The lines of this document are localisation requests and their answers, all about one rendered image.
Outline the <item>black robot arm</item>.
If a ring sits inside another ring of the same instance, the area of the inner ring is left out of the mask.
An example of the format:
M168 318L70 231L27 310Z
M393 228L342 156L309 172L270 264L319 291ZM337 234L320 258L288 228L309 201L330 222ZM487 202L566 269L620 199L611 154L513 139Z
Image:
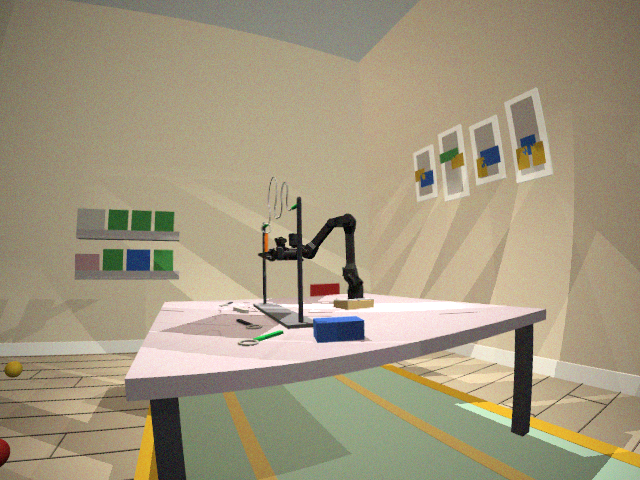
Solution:
M330 234L335 227L343 227L345 232L345 244L346 244L346 266L342 267L344 280L348 282L348 298L350 299L365 299L363 298L363 284L359 278L358 270L355 264L355 244L354 244L354 232L356 229L356 219L351 214L345 214L335 218L330 218L314 239L307 243L302 244L302 257L306 259L313 259L318 252L319 246ZM277 237L274 238L277 247L285 247L287 242L286 238ZM297 233L289 234L289 246L291 248L297 248Z

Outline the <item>blue rectangular block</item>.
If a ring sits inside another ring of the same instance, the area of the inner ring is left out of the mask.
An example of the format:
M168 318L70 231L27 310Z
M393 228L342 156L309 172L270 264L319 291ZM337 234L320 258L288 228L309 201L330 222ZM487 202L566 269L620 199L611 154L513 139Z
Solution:
M358 316L313 318L313 336L317 343L363 340L365 320Z

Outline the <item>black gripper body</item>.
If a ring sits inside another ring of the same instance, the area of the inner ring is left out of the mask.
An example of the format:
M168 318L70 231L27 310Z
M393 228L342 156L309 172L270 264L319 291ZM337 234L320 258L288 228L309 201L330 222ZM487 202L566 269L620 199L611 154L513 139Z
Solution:
M276 248L277 248L276 250L274 249L276 261L291 259L291 249L289 248L283 249L282 247L276 247Z

